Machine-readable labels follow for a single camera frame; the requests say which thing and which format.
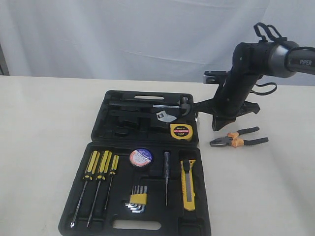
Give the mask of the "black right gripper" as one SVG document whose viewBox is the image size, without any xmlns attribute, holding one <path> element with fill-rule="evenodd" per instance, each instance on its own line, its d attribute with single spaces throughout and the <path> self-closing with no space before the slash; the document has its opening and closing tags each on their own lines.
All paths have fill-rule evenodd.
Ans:
<svg viewBox="0 0 315 236">
<path fill-rule="evenodd" d="M 213 131 L 221 130 L 236 117 L 249 113 L 258 114 L 260 106 L 246 101 L 246 98 L 260 78 L 261 76 L 255 73 L 243 74 L 230 71 L 225 82 L 220 84 L 214 98 L 194 103 L 193 109 L 196 113 L 213 116 Z"/>
</svg>

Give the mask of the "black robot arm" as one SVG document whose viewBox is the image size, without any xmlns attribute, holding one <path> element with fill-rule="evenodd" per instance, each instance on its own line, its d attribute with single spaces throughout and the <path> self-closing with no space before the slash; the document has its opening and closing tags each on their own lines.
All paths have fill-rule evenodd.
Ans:
<svg viewBox="0 0 315 236">
<path fill-rule="evenodd" d="M 237 117 L 257 114 L 260 107 L 246 100 L 263 76 L 289 78 L 295 73 L 315 73 L 315 50 L 293 41 L 280 44 L 259 42 L 238 44 L 229 71 L 205 71 L 204 83 L 217 84 L 212 99 L 195 103 L 196 112 L 213 116 L 212 129 L 219 131 Z"/>
</svg>

